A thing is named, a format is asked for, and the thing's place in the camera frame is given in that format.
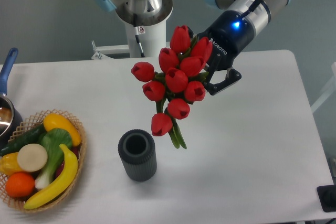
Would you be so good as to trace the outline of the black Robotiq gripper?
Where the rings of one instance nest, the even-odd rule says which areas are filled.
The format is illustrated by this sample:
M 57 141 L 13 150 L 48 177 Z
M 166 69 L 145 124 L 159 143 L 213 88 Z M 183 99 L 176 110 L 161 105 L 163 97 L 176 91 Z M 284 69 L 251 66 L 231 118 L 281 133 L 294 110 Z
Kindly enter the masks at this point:
M 205 72 L 189 77 L 189 81 L 210 80 L 213 75 L 213 72 L 209 71 L 210 65 L 217 55 L 221 55 L 221 59 L 216 70 L 227 69 L 227 74 L 225 80 L 220 83 L 208 83 L 206 89 L 210 95 L 218 94 L 242 78 L 241 73 L 231 67 L 234 59 L 252 41 L 253 27 L 239 12 L 227 10 L 204 32 L 194 36 L 193 31 L 188 28 L 188 33 L 191 39 L 189 57 L 201 56 L 205 63 Z

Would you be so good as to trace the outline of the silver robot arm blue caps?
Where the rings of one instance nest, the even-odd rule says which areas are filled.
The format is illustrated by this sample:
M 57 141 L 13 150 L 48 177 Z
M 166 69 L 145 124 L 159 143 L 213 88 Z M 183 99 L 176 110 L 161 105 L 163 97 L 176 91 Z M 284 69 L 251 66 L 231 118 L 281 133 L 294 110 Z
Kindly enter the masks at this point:
M 116 12 L 127 32 L 132 58 L 154 57 L 166 44 L 166 20 L 173 10 L 172 0 L 94 0 L 106 12 Z M 226 70 L 216 84 L 205 80 L 211 94 L 236 83 L 241 74 L 233 68 L 234 59 L 291 0 L 205 0 L 223 13 L 197 38 L 208 38 L 213 52 L 206 64 L 210 75 Z

